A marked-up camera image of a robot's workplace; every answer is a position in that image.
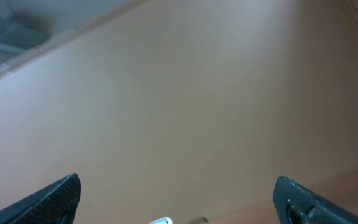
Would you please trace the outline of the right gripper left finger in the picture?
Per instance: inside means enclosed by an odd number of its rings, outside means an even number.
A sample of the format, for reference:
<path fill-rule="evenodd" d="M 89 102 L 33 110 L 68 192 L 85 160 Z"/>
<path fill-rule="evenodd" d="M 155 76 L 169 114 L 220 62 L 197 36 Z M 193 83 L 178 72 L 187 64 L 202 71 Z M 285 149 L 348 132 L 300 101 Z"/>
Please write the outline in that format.
<path fill-rule="evenodd" d="M 72 224 L 80 197 L 80 178 L 72 173 L 0 210 L 0 224 Z"/>

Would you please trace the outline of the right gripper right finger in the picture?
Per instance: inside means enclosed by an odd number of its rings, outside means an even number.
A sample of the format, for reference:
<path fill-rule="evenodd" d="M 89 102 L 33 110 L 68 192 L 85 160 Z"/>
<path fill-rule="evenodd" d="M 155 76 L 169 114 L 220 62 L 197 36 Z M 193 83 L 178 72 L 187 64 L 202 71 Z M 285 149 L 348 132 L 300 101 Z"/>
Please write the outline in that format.
<path fill-rule="evenodd" d="M 309 188 L 280 176 L 273 203 L 280 223 L 358 223 L 358 175 L 342 176 Z"/>

